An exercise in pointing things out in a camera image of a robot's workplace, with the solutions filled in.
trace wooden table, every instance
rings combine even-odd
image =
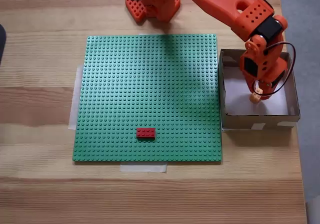
[[[216,33],[228,28],[181,0],[171,23],[136,25],[125,0],[0,0],[7,43],[0,66],[0,223],[304,224],[297,130],[222,134],[223,162],[120,173],[75,165],[68,130],[88,35]],[[280,0],[268,0],[281,14]]]

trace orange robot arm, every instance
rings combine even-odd
[[[261,99],[268,99],[287,70],[280,58],[282,33],[287,21],[273,17],[274,9],[265,0],[193,0],[206,13],[228,25],[245,41],[246,52],[239,63],[248,88],[254,91],[256,80],[262,89]]]

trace open box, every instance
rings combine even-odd
[[[292,72],[284,87],[258,104],[250,102],[247,83],[238,68],[245,50],[222,49],[219,57],[219,95],[223,129],[288,129],[300,119],[299,103]],[[290,68],[288,53],[281,57]],[[276,89],[283,84],[281,80]]]

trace gray floor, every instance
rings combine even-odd
[[[301,111],[298,137],[305,199],[309,201],[320,195],[320,9],[318,0],[281,1],[289,23],[286,39],[297,49],[294,74]]]

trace green lego baseplate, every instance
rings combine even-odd
[[[74,161],[221,161],[214,34],[90,36]],[[138,140],[137,128],[156,128]]]

